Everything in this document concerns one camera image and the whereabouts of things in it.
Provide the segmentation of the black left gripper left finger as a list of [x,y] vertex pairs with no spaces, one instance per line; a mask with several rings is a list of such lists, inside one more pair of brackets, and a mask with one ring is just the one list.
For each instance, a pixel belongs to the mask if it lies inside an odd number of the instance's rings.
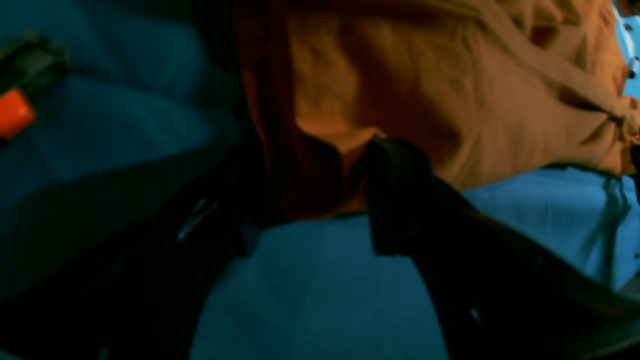
[[23,360],[187,360],[219,276],[254,235],[262,146],[240,145],[150,217],[1,301],[1,351]]

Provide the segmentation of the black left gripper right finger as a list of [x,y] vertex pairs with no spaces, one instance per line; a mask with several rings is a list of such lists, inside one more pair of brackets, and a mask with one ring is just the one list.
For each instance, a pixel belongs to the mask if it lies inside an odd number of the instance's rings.
[[375,137],[362,166],[375,253],[413,261],[451,360],[639,358],[638,298],[482,214],[408,141]]

